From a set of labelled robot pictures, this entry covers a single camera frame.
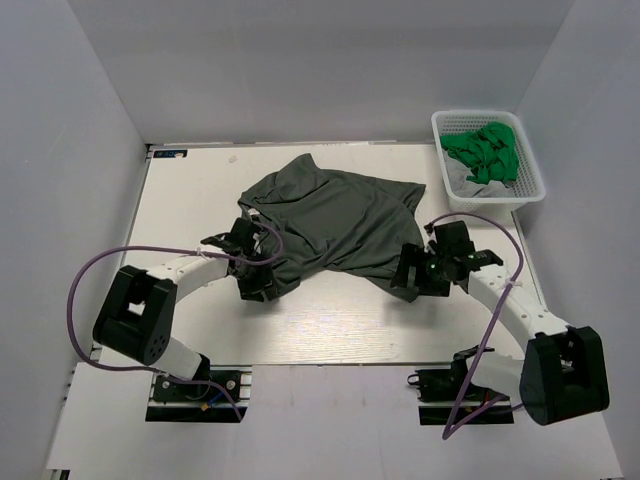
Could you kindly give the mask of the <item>dark grey t-shirt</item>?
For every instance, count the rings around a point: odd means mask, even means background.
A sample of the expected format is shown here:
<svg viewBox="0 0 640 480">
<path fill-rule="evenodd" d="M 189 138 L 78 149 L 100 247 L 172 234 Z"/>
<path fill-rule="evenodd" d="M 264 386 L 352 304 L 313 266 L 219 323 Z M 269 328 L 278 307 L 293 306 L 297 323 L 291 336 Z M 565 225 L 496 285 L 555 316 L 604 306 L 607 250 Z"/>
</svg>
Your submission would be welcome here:
<svg viewBox="0 0 640 480">
<path fill-rule="evenodd" d="M 278 231 L 267 237 L 278 296 L 323 270 L 364 278 L 386 293 L 413 302 L 417 293 L 392 287 L 406 244 L 424 245 L 415 221 L 426 192 L 420 183 L 321 169 L 303 154 L 243 192 L 244 215 Z"/>
</svg>

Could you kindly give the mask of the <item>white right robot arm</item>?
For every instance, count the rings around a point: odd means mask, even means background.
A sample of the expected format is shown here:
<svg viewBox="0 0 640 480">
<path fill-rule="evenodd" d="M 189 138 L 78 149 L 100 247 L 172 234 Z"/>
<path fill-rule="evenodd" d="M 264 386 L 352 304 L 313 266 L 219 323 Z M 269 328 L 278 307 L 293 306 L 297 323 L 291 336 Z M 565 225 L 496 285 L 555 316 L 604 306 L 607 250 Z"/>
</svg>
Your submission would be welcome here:
<svg viewBox="0 0 640 480">
<path fill-rule="evenodd" d="M 422 424 L 443 423 L 450 436 L 469 423 L 509 423 L 517 409 L 546 426 L 609 407 L 603 344 L 593 328 L 551 313 L 498 255 L 475 247 L 464 222 L 426 230 L 427 246 L 403 246 L 392 287 L 430 297 L 460 287 L 491 312 L 491 326 L 507 329 L 524 357 L 503 356 L 483 338 L 444 368 L 416 370 L 407 383 L 418 391 Z"/>
</svg>

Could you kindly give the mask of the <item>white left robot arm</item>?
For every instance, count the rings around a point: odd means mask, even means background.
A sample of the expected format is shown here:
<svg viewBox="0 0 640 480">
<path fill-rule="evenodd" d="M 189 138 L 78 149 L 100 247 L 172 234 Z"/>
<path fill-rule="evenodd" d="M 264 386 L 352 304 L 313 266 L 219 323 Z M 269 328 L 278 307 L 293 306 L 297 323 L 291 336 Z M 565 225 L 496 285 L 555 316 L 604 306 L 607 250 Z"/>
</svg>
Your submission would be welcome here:
<svg viewBox="0 0 640 480">
<path fill-rule="evenodd" d="M 94 324 L 93 340 L 143 370 L 173 377 L 188 398 L 202 398 L 211 387 L 210 361 L 172 337 L 177 304 L 229 276 L 237 280 L 243 299 L 273 299 L 272 265 L 284 252 L 284 242 L 272 227 L 238 218 L 229 232 L 201 240 L 195 250 L 131 249 L 176 257 L 150 269 L 121 267 Z"/>
</svg>

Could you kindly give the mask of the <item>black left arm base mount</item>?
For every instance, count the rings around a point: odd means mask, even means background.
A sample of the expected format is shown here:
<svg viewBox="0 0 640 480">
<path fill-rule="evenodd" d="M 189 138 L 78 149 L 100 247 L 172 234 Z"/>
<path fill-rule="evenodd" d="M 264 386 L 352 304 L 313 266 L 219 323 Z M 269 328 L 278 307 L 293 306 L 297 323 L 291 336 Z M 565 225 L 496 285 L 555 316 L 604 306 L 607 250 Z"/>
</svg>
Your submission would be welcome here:
<svg viewBox="0 0 640 480">
<path fill-rule="evenodd" d="M 229 394 L 243 417 L 248 409 L 252 369 L 250 367 L 213 367 L 210 380 Z M 225 394 L 207 385 L 182 385 L 165 375 L 152 378 L 145 421 L 150 423 L 235 424 L 241 419 Z"/>
</svg>

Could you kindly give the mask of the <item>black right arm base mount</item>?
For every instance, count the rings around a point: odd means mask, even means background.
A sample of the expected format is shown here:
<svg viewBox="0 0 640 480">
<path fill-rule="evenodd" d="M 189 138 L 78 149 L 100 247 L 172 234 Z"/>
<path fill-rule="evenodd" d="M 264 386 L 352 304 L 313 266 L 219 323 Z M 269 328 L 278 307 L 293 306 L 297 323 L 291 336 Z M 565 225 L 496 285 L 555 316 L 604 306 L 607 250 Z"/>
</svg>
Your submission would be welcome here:
<svg viewBox="0 0 640 480">
<path fill-rule="evenodd" d="M 420 369 L 407 377 L 410 387 L 417 390 L 418 415 L 421 426 L 445 426 L 456 400 L 459 384 L 451 369 Z M 471 384 L 463 398 L 453 424 L 460 423 L 499 394 Z M 514 423 L 514 412 L 508 397 L 493 404 L 481 415 L 471 419 L 469 425 L 507 425 Z"/>
</svg>

